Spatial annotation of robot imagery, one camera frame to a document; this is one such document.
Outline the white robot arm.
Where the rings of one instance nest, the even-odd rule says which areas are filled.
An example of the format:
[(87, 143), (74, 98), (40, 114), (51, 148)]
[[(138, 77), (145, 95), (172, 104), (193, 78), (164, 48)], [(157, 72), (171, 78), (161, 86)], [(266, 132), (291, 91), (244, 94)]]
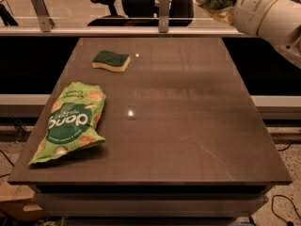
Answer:
[(216, 20), (250, 37), (268, 41), (294, 66), (301, 68), (301, 5), (292, 0), (206, 0)]

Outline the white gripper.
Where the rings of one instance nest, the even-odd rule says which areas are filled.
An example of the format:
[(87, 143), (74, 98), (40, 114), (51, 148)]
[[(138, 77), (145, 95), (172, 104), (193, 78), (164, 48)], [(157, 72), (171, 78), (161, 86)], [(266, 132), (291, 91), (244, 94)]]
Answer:
[(278, 0), (237, 0), (234, 7), (213, 10), (211, 16), (219, 23), (233, 25), (239, 32), (257, 37), (268, 10)]

